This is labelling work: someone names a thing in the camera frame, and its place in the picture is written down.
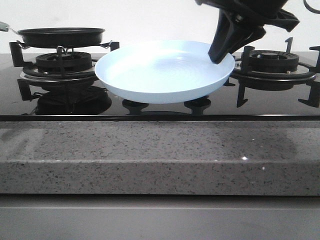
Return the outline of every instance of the robotic arm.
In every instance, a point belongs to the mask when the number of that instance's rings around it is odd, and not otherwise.
[[[264,25],[274,25],[291,32],[299,20],[282,9],[288,0],[195,0],[220,9],[217,30],[208,52],[213,63],[220,63],[227,53],[261,39]]]

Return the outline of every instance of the white wall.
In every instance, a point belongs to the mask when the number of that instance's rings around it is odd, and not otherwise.
[[[309,0],[314,7],[319,0]],[[289,0],[284,9],[301,23],[291,32],[266,26],[266,36],[252,43],[257,49],[285,50],[284,41],[294,37],[293,51],[307,51],[320,45],[320,15],[305,9],[303,0]],[[13,29],[47,27],[104,28],[103,42],[119,41],[126,46],[149,40],[193,40],[211,43],[218,9],[194,0],[1,0],[0,21]],[[9,42],[20,40],[13,32],[0,32],[0,53],[9,53]],[[105,52],[100,47],[82,49]],[[24,53],[43,53],[30,48]]]

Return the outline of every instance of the gas stove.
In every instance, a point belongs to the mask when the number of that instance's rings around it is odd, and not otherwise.
[[[235,54],[234,71],[223,87],[170,104],[133,102],[109,92],[94,74],[103,54],[57,47],[56,53],[23,55],[19,42],[12,42],[11,56],[2,54],[0,60],[0,120],[320,120],[317,52],[291,53],[292,39],[287,42],[283,52],[246,46]]]

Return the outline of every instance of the frying pan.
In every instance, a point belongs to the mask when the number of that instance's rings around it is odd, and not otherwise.
[[[101,43],[102,28],[89,27],[58,27],[34,28],[15,31],[7,23],[0,22],[0,31],[11,29],[22,36],[27,46],[43,49],[55,49],[63,46],[67,49],[95,46]]]
[[[105,87],[127,100],[169,104],[206,96],[219,89],[235,67],[231,54],[212,63],[210,44],[162,40],[114,50],[95,65]]]

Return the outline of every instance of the speckled stone surface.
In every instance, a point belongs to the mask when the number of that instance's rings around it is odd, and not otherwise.
[[[320,195],[320,122],[0,122],[0,193]]]

